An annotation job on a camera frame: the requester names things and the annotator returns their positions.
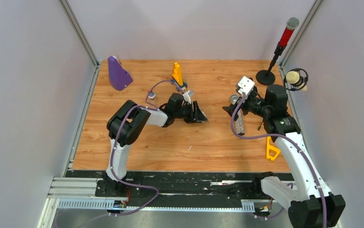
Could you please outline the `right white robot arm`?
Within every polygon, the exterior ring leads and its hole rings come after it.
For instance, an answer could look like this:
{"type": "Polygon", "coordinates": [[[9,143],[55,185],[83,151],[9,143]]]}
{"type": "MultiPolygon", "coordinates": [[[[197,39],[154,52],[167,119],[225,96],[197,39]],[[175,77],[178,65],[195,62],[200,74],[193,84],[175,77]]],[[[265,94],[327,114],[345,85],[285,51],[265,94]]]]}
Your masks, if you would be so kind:
{"type": "Polygon", "coordinates": [[[301,129],[288,113],[288,95],[282,85],[270,85],[264,98],[258,97],[254,85],[239,85],[240,95],[235,104],[223,109],[237,120],[238,111],[253,113],[263,118],[264,137],[271,137],[281,150],[294,178],[296,190],[277,176],[267,173],[252,184],[257,198],[269,195],[288,212],[294,228],[333,228],[346,206],[342,195],[335,195],[326,185],[311,161],[301,129]]]}

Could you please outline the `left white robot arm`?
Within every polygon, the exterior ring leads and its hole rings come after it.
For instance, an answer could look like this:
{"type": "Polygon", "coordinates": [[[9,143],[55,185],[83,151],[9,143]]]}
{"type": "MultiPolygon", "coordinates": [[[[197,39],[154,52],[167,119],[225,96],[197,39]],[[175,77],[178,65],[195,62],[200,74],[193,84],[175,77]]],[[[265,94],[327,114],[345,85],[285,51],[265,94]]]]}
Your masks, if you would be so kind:
{"type": "Polygon", "coordinates": [[[109,119],[107,130],[111,153],[103,180],[112,195],[121,196],[126,190],[124,181],[130,147],[136,142],[146,125],[166,128],[176,119],[182,119],[187,124],[208,121],[205,113],[200,110],[198,102],[189,99],[189,95],[173,93],[168,102],[158,108],[149,108],[128,100],[109,119]]]}

